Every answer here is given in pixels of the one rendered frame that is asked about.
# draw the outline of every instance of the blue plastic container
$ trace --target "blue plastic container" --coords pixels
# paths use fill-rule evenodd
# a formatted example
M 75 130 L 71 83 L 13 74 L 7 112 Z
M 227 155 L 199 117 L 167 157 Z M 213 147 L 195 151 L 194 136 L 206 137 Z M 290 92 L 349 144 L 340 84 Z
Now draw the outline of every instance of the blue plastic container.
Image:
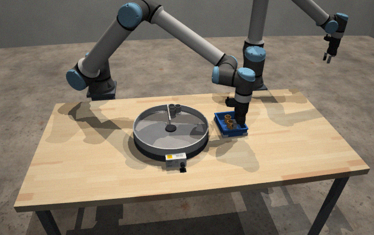
M 246 124 L 238 124 L 236 129 L 229 129 L 225 124 L 225 115 L 229 114 L 232 118 L 235 117 L 235 111 L 215 113 L 215 122 L 219 128 L 223 138 L 248 135 L 248 127 Z

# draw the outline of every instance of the concrete floor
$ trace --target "concrete floor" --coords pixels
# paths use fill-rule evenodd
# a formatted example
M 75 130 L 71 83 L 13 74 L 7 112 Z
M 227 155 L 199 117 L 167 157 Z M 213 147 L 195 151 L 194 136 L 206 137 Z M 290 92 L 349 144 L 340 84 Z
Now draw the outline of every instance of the concrete floor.
M 243 64 L 245 37 L 207 40 Z M 264 37 L 269 89 L 299 89 L 370 166 L 351 177 L 321 234 L 374 235 L 374 39 L 345 36 L 331 64 L 323 36 Z M 65 73 L 94 43 L 0 49 L 0 234 L 39 235 L 13 205 L 54 104 L 87 101 Z M 176 39 L 126 41 L 110 58 L 116 99 L 230 92 Z M 55 210 L 63 235 L 304 235 L 332 180 L 203 197 Z

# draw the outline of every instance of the wall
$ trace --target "wall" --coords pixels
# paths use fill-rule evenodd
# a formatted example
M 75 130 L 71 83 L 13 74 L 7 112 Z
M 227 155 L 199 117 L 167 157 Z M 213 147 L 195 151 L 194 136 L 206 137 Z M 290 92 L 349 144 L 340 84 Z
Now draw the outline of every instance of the wall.
M 155 0 L 202 37 L 244 36 L 251 0 Z M 315 0 L 329 14 L 349 15 L 346 35 L 374 32 L 374 1 Z M 0 48 L 96 42 L 115 19 L 122 0 L 0 0 Z M 291 0 L 271 0 L 264 36 L 326 35 Z M 128 40 L 172 38 L 157 25 L 142 22 Z

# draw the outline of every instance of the wooden tabletop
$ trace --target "wooden tabletop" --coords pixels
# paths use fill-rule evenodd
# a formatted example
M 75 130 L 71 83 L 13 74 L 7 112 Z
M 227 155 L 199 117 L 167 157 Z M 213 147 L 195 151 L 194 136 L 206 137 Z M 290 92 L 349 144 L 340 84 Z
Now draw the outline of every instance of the wooden tabletop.
M 14 208 L 17 212 L 124 204 L 275 187 L 367 174 L 369 166 L 298 90 L 254 91 L 248 136 L 222 138 L 214 113 L 232 111 L 216 93 L 56 104 Z M 197 109 L 209 142 L 167 171 L 143 156 L 133 121 L 163 104 Z

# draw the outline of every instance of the copper cylinder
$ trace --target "copper cylinder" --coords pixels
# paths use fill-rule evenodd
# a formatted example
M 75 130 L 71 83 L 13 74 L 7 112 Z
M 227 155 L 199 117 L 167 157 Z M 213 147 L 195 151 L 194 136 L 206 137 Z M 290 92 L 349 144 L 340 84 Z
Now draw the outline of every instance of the copper cylinder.
M 228 120 L 230 120 L 232 117 L 229 114 L 225 115 L 225 124 L 228 124 Z
M 232 119 L 228 120 L 228 128 L 231 129 L 231 130 L 233 129 L 233 123 L 234 123 L 234 121 Z

